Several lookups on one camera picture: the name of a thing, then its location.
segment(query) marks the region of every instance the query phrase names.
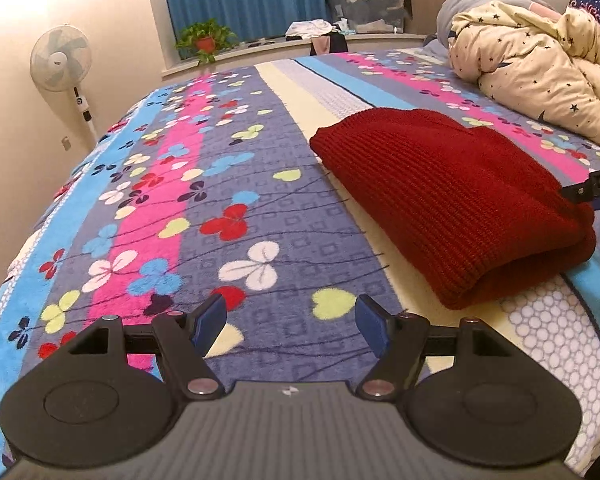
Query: gray ribbed plate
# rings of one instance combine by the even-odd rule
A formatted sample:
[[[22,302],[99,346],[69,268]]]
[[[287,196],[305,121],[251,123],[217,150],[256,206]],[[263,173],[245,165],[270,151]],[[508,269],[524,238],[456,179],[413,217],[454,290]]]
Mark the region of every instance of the gray ribbed plate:
[[[391,404],[345,383],[237,383],[187,406],[150,450],[119,464],[62,471],[19,462],[3,480],[576,480],[560,463],[502,471],[438,455]]]

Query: beige wall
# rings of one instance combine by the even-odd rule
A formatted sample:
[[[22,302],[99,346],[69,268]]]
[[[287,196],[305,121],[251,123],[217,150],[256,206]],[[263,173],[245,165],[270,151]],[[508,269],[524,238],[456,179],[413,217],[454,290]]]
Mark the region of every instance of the beige wall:
[[[65,94],[42,95],[29,76],[33,44],[63,23],[91,42],[93,64],[82,90],[100,132],[161,83],[164,61],[149,0],[0,0],[0,282],[89,149],[75,103]],[[64,136],[73,144],[68,152]]]

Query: pink stripe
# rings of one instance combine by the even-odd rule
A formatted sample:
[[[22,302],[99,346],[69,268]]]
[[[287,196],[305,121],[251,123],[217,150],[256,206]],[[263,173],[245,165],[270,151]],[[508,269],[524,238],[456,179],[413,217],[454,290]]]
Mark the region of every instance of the pink stripe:
[[[351,56],[350,54],[338,55],[343,58],[352,57],[353,59],[360,59],[360,56]],[[367,66],[372,66],[373,72],[381,72],[384,77],[393,81],[400,82],[403,85],[413,88],[415,90],[428,90],[436,94],[443,94],[440,97],[431,96],[432,98],[437,99],[440,102],[462,105],[462,101],[464,101],[464,98],[460,97],[460,94],[454,94],[453,92],[443,92],[441,90],[441,85],[436,81],[413,80],[411,79],[411,75],[409,77],[398,76],[397,74],[392,72],[392,69],[386,68],[380,63],[376,63],[369,60],[363,60],[363,63],[365,63]],[[425,77],[431,76],[431,74],[422,75]],[[535,136],[525,137],[520,134],[517,134],[514,131],[515,126],[513,124],[501,123],[498,120],[497,115],[485,112],[484,110],[482,110],[482,108],[472,107],[471,110],[467,111],[467,116],[472,117],[474,119],[478,119],[480,121],[488,121],[490,123],[493,123],[493,126],[490,126],[490,128],[497,130],[516,144],[524,146],[529,153],[533,153],[540,160],[547,161],[547,163],[560,170],[573,183],[582,182],[589,177],[589,171],[587,170],[587,168],[583,164],[578,162],[576,159],[574,159],[571,156],[566,156],[562,153],[554,152],[554,150],[546,150],[542,148],[539,142],[540,139],[538,139]]]
[[[209,92],[210,85],[198,81],[189,88],[190,93],[201,90],[205,93]],[[184,110],[180,112],[180,117],[202,113],[202,108],[207,105],[203,95],[191,96],[189,94],[186,103]],[[164,258],[168,261],[170,269],[178,263],[181,236],[158,238],[157,234],[171,219],[181,217],[187,206],[187,202],[176,202],[176,197],[189,190],[190,182],[183,182],[180,177],[184,171],[195,168],[199,159],[204,137],[198,132],[200,127],[201,125],[188,124],[187,120],[183,120],[164,132],[167,136],[163,139],[160,150],[154,156],[151,168],[143,173],[155,173],[156,176],[163,176],[164,181],[154,189],[143,189],[149,194],[150,199],[140,205],[134,204],[136,210],[120,222],[114,247],[109,253],[109,261],[113,262],[123,251],[137,251],[138,256],[120,272],[114,272],[109,281],[94,292],[92,306],[88,311],[88,320],[97,319],[105,314],[118,314],[123,317],[125,324],[142,324],[151,321],[150,316],[142,313],[150,303],[151,293],[144,296],[132,296],[126,293],[126,288],[129,283],[139,277],[140,267],[149,260]],[[158,156],[167,153],[170,146],[179,143],[184,144],[189,149],[189,153],[176,157],[168,164],[160,164]],[[189,162],[186,166],[178,170],[171,169],[174,163],[184,160]],[[151,367],[152,357],[147,355],[129,356],[129,364],[137,368],[148,369]]]

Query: bed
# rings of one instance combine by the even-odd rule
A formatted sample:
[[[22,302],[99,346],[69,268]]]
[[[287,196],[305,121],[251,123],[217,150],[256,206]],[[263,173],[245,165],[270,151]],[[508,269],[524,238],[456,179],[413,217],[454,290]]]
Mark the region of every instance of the bed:
[[[586,264],[447,310],[308,147],[318,127],[380,106],[495,128],[563,184],[600,170],[599,147],[495,104],[418,50],[279,60],[158,89],[74,170],[11,265],[0,399],[98,317],[144,323],[213,292],[229,313],[207,360],[225,384],[355,382],[375,362],[352,311],[369,294],[433,324],[479,316],[554,373],[582,407],[567,462],[584,473],[600,454],[600,212]],[[157,374],[147,356],[130,363]],[[449,365],[430,359],[425,373]],[[0,472],[11,462],[0,433]]]

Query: ribbed knit fabric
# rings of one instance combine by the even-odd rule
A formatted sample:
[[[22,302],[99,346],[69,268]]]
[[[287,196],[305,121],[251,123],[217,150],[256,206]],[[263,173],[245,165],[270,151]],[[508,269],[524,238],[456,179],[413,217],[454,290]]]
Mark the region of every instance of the ribbed knit fabric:
[[[590,206],[490,128],[373,108],[310,145],[447,308],[516,294],[593,254]]]

